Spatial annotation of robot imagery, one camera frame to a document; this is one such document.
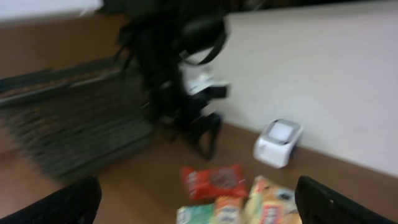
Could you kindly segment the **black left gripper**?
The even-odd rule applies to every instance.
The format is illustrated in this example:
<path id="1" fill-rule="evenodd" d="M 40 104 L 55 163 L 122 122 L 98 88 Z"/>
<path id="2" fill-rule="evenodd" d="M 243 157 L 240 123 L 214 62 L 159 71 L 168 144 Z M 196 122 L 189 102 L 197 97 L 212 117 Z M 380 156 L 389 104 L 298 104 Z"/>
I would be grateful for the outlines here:
<path id="1" fill-rule="evenodd" d="M 155 124 L 187 134 L 187 141 L 209 161 L 216 152 L 222 117 L 202 109 L 212 100 L 228 97 L 230 84 L 202 73 L 185 81 L 182 73 L 146 75 L 146 118 Z"/>

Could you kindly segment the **yellow wet wipes pack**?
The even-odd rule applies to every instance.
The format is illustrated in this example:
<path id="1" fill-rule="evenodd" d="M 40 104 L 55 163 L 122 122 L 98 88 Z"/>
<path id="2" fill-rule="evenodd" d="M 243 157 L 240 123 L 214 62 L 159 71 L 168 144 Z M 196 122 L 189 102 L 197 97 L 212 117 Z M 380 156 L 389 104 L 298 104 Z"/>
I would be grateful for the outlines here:
<path id="1" fill-rule="evenodd" d="M 302 224 L 295 191 L 259 175 L 243 211 L 245 224 Z"/>

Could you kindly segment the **orange Kleenex tissue pack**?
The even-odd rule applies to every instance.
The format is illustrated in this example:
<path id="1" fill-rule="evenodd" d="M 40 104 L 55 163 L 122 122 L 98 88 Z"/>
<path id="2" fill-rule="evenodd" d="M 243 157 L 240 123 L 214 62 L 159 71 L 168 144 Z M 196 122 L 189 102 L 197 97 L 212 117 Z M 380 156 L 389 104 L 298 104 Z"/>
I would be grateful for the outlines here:
<path id="1" fill-rule="evenodd" d="M 242 224 L 243 198 L 221 196 L 215 200 L 215 224 Z"/>

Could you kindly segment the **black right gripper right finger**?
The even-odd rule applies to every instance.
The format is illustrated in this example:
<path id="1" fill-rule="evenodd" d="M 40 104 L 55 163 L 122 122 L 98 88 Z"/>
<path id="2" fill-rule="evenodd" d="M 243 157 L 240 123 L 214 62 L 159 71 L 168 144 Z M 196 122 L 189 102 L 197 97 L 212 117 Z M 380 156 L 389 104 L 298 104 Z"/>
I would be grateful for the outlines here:
<path id="1" fill-rule="evenodd" d="M 303 224 L 396 224 L 306 175 L 297 182 L 295 203 Z"/>

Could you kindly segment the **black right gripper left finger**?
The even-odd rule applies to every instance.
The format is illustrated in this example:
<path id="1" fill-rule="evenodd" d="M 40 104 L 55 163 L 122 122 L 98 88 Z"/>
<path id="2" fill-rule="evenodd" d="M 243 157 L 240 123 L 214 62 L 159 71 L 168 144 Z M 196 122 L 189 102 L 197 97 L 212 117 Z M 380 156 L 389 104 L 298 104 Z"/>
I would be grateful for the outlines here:
<path id="1" fill-rule="evenodd" d="M 98 178 L 86 177 L 1 218 L 1 224 L 92 224 L 101 198 Z"/>

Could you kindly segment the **red candy bag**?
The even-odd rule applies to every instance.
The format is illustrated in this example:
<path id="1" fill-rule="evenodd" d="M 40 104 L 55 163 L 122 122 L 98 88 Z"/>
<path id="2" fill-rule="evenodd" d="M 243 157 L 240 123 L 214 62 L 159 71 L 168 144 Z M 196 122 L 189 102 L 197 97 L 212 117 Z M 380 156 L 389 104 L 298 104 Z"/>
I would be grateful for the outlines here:
<path id="1" fill-rule="evenodd" d="M 182 167 L 181 178 L 192 200 L 248 196 L 242 168 L 237 164 L 205 170 Z"/>

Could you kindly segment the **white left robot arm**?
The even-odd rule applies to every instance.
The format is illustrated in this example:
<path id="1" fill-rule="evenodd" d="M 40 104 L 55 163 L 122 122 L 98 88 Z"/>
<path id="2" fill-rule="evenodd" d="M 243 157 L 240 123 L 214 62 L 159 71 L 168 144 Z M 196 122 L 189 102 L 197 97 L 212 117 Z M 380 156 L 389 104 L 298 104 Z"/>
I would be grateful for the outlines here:
<path id="1" fill-rule="evenodd" d="M 137 60 L 147 118 L 169 131 L 171 141 L 182 135 L 199 155 L 212 159 L 222 117 L 215 112 L 204 115 L 202 110 L 211 100 L 227 98 L 229 83 L 210 77 L 185 82 L 180 66 L 203 66 L 221 53 L 228 40 L 228 1 L 101 0 L 99 11 L 129 19 L 119 30 L 120 48 L 114 57 L 128 52 L 122 79 Z"/>

